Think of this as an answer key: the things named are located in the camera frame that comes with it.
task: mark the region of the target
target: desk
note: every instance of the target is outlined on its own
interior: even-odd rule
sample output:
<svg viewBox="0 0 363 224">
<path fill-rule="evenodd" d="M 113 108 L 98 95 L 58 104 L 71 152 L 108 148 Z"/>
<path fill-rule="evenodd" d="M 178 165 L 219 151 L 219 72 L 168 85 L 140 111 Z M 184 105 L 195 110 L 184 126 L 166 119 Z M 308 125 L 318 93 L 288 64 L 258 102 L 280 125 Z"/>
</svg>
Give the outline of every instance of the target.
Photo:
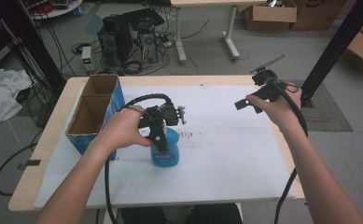
<svg viewBox="0 0 363 224">
<path fill-rule="evenodd" d="M 64 124 L 73 108 L 73 102 L 77 99 L 78 92 L 86 84 L 87 77 L 73 77 L 68 80 L 61 98 L 56 104 L 49 119 L 47 127 L 35 148 L 32 160 L 41 160 L 39 166 L 26 167 L 21 181 L 10 199 L 9 209 L 11 211 L 33 211 L 35 199 L 42 185 L 44 173 L 49 163 L 50 156 L 55 149 L 62 133 Z M 253 85 L 251 76 L 168 76 L 168 77 L 121 77 L 121 85 L 124 87 L 138 86 L 187 86 L 213 84 L 213 85 Z M 289 173 L 294 168 L 286 142 L 278 129 L 272 126 L 276 143 Z M 293 189 L 295 198 L 304 198 L 298 179 L 294 181 Z"/>
<path fill-rule="evenodd" d="M 233 41 L 231 40 L 231 30 L 233 28 L 234 17 L 236 15 L 237 5 L 241 4 L 259 4 L 265 3 L 266 1 L 262 0 L 172 0 L 172 5 L 176 8 L 176 32 L 175 32 L 175 46 L 178 52 L 178 58 L 180 64 L 185 63 L 187 60 L 187 56 L 185 55 L 184 47 L 181 42 L 181 7 L 193 7 L 193 6 L 210 6 L 210 5 L 231 5 L 230 8 L 230 20 L 228 23 L 228 29 L 226 32 L 222 32 L 224 36 L 225 43 L 227 44 L 230 52 L 232 54 L 232 59 L 236 61 L 240 58 L 239 51 L 234 46 Z"/>
</svg>

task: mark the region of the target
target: white cloth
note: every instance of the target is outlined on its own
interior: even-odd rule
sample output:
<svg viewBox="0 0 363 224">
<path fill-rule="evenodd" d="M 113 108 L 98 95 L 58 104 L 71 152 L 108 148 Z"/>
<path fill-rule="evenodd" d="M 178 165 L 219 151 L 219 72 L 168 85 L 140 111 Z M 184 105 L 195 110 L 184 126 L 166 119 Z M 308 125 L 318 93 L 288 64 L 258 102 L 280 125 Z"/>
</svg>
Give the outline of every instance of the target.
<svg viewBox="0 0 363 224">
<path fill-rule="evenodd" d="M 31 79 L 26 72 L 5 71 L 0 69 L 0 121 L 12 118 L 21 110 L 16 101 L 19 91 L 31 86 Z"/>
</svg>

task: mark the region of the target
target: floor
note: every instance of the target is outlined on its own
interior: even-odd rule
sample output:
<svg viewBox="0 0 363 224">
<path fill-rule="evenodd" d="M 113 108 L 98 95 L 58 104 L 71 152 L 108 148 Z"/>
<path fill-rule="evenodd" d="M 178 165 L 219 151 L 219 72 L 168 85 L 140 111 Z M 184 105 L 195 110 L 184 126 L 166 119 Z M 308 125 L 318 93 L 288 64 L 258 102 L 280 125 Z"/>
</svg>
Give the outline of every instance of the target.
<svg viewBox="0 0 363 224">
<path fill-rule="evenodd" d="M 50 20 L 58 36 L 64 54 L 70 59 L 73 54 L 70 48 L 83 42 L 92 42 L 94 35 L 88 35 L 86 27 L 94 15 L 103 17 L 112 14 L 120 6 L 111 2 L 101 5 L 83 4 L 83 15 L 74 17 L 71 13 Z M 169 50 L 170 62 L 146 68 L 141 75 L 245 75 L 261 63 L 266 63 L 285 52 L 287 56 L 270 66 L 281 79 L 304 80 L 307 78 L 329 40 L 336 32 L 341 21 L 325 31 L 287 31 L 255 32 L 244 28 L 242 16 L 238 15 L 232 32 L 232 39 L 237 46 L 242 60 L 233 62 L 223 44 L 221 33 L 227 26 L 228 7 L 191 7 L 183 8 L 186 19 L 183 20 L 183 34 L 194 34 L 203 24 L 207 25 L 197 35 L 184 39 L 188 57 L 185 65 L 179 66 L 175 49 Z M 43 22 L 39 30 L 54 61 L 60 65 L 59 53 Z M 94 54 L 100 60 L 100 54 Z M 84 67 L 76 57 L 70 62 L 77 76 L 85 76 Z M 12 55 L 0 62 L 0 68 L 21 70 L 21 66 Z M 71 69 L 65 66 L 63 74 L 71 77 Z M 344 116 L 353 128 L 353 132 L 310 132 L 309 136 L 317 150 L 328 164 L 332 173 L 350 194 L 363 213 L 363 75 L 342 59 L 335 64 L 325 79 L 330 94 L 338 104 Z M 0 167 L 15 152 L 29 146 L 41 131 L 29 117 L 15 116 L 0 122 Z M 22 170 L 18 164 L 26 162 L 31 150 L 25 150 L 15 157 L 0 174 L 0 189 L 12 192 L 18 184 Z M 7 209 L 9 197 L 0 195 L 0 223 L 31 223 L 34 213 L 15 213 Z M 242 203 L 244 223 L 272 223 L 276 202 Z M 168 219 L 174 224 L 184 223 L 186 207 L 165 208 Z M 94 223 L 95 210 L 87 210 L 82 223 Z M 304 201 L 287 201 L 284 203 L 279 223 L 312 223 Z"/>
</svg>

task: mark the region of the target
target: table leg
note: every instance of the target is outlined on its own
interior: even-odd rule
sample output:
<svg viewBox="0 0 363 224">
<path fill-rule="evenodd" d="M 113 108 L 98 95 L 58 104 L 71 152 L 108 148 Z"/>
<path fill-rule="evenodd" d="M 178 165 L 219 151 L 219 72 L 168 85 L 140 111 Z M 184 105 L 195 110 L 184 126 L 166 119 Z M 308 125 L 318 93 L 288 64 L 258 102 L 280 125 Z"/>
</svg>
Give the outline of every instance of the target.
<svg viewBox="0 0 363 224">
<path fill-rule="evenodd" d="M 175 46 L 178 52 L 178 59 L 180 65 L 187 61 L 187 56 L 185 55 L 184 47 L 181 42 L 181 20 L 180 20 L 180 10 L 181 7 L 176 9 L 175 20 L 176 20 L 176 32 L 175 32 Z"/>
<path fill-rule="evenodd" d="M 224 35 L 225 43 L 227 44 L 228 48 L 230 49 L 234 62 L 240 58 L 239 51 L 237 51 L 237 48 L 234 46 L 233 41 L 230 38 L 231 30 L 233 28 L 234 17 L 236 15 L 236 9 L 237 9 L 237 6 L 231 6 L 228 30 L 226 32 L 222 32 L 222 34 Z"/>
</svg>

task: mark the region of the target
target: blue cardboard box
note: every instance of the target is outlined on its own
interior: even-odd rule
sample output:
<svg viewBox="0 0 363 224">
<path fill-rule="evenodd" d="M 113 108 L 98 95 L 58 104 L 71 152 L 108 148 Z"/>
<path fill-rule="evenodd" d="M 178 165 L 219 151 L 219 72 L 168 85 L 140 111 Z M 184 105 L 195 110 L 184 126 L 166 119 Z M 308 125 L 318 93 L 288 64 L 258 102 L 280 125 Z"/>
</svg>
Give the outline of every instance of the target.
<svg viewBox="0 0 363 224">
<path fill-rule="evenodd" d="M 116 75 L 89 77 L 65 135 L 82 155 L 108 120 L 123 106 L 122 88 Z M 111 153 L 113 161 L 116 151 Z"/>
</svg>

